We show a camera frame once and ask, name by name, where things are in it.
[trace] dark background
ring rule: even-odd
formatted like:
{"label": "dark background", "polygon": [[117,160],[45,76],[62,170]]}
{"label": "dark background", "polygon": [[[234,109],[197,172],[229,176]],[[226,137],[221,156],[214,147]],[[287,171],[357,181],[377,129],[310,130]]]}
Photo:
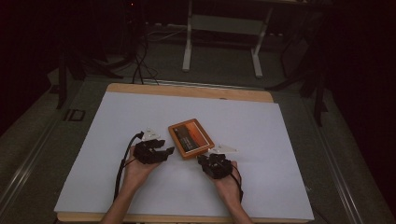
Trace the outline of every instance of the dark background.
{"label": "dark background", "polygon": [[[94,2],[94,6],[88,0],[4,3],[0,13],[0,134],[49,89],[46,75],[58,67],[61,36],[69,34],[77,42],[83,40],[82,45],[87,36],[99,36],[90,38],[90,45],[85,46],[84,50],[92,57],[120,49],[120,35],[111,38],[106,35],[120,34],[123,22],[118,13],[120,5],[110,7],[108,1]],[[212,1],[203,2],[198,7],[201,10],[216,8],[210,7]],[[187,1],[145,3],[149,23],[186,23]],[[396,4],[395,1],[338,0],[334,5],[337,9],[323,23],[317,36],[329,68],[326,86],[332,91],[362,156],[396,216]],[[225,7],[223,11],[210,12],[258,18],[262,15],[254,5],[251,10],[253,13]],[[292,30],[296,10],[293,7],[277,10],[268,33],[287,34]]]}

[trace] white tag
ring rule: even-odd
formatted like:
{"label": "white tag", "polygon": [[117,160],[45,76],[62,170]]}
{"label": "white tag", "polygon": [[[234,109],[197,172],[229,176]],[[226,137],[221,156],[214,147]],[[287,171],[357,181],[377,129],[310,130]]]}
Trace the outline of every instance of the white tag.
{"label": "white tag", "polygon": [[226,153],[238,152],[238,150],[232,147],[227,147],[225,145],[219,145],[218,147],[210,148],[208,152],[215,154],[226,154]]}
{"label": "white tag", "polygon": [[142,141],[146,142],[146,141],[153,140],[153,139],[158,139],[158,138],[160,138],[160,136],[158,134],[156,134],[150,128],[147,128],[146,131],[143,134]]}

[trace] white board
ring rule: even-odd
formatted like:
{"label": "white board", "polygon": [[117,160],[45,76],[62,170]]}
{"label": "white board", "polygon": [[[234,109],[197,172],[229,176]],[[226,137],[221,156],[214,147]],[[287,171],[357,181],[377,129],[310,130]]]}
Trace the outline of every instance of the white board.
{"label": "white board", "polygon": [[[174,145],[168,126],[198,119],[216,145],[238,149],[243,205],[251,217],[314,219],[278,104],[107,92],[67,177],[55,212],[105,213],[131,138],[150,128]],[[129,214],[228,217],[195,159],[177,149],[136,193]]]}

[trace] hand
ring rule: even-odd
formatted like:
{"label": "hand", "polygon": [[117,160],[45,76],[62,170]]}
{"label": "hand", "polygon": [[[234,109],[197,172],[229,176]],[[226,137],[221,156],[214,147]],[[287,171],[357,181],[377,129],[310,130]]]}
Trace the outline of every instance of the hand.
{"label": "hand", "polygon": [[[231,165],[233,166],[233,176],[238,180],[238,182],[241,182],[241,176],[239,175],[238,171],[236,170],[238,168],[238,164],[236,161],[231,161]],[[218,191],[218,194],[220,198],[223,200],[223,202],[227,205],[235,205],[240,203],[240,192],[238,185],[236,184],[235,180],[230,176],[227,175],[226,177],[222,179],[213,179],[210,178],[212,182],[215,184],[216,189]]]}
{"label": "hand", "polygon": [[149,174],[160,165],[160,163],[143,164],[134,158],[134,147],[131,147],[129,158],[125,162],[124,178],[122,183],[123,189],[136,191],[140,188],[149,177]]}

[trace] floor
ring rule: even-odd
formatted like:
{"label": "floor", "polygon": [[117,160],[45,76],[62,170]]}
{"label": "floor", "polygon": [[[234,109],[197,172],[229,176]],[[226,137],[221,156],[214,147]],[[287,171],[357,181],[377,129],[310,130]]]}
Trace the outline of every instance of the floor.
{"label": "floor", "polygon": [[[264,91],[265,87],[285,80],[279,60],[283,43],[276,36],[265,38],[263,43],[260,53],[263,78],[254,76],[249,48],[206,43],[200,39],[194,39],[190,72],[182,72],[183,41],[177,36],[163,37],[163,34],[148,37],[147,56],[142,66],[146,84]],[[68,101],[63,109],[56,109],[57,95],[47,92],[1,136],[0,223],[54,223],[53,207],[106,86],[116,81],[131,82],[135,68],[135,64],[130,64],[114,71],[124,76],[118,80],[87,68],[84,81],[69,78]],[[56,75],[57,70],[49,74],[53,83],[57,82]],[[332,93],[325,91],[327,112],[322,113],[323,126],[319,127],[312,115],[315,95],[302,98],[298,92],[301,85],[301,82],[295,83],[271,93],[280,105],[315,211],[315,220],[309,223],[396,223],[332,100]],[[84,120],[64,121],[68,108],[85,110]],[[11,181],[18,178],[19,185]]]}

